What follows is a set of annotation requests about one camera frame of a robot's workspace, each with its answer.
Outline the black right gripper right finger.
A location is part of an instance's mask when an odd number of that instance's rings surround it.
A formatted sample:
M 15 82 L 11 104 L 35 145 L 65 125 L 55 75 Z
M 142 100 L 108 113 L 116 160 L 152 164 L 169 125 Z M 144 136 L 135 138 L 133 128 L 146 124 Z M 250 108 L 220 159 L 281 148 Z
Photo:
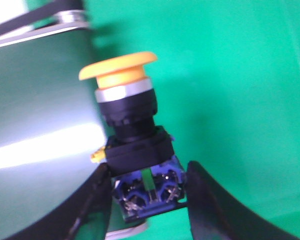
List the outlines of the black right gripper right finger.
M 300 192 L 263 187 L 232 195 L 197 161 L 186 171 L 187 210 L 195 240 L 300 240 Z

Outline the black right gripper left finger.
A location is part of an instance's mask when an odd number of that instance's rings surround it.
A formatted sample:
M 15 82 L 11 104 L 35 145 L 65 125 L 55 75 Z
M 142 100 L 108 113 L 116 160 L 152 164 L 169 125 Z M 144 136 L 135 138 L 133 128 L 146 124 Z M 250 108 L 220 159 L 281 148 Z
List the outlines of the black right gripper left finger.
M 49 214 L 7 237 L 8 240 L 74 240 L 80 228 L 97 220 L 96 238 L 106 237 L 112 207 L 111 176 L 106 163 L 101 163 L 90 177 Z

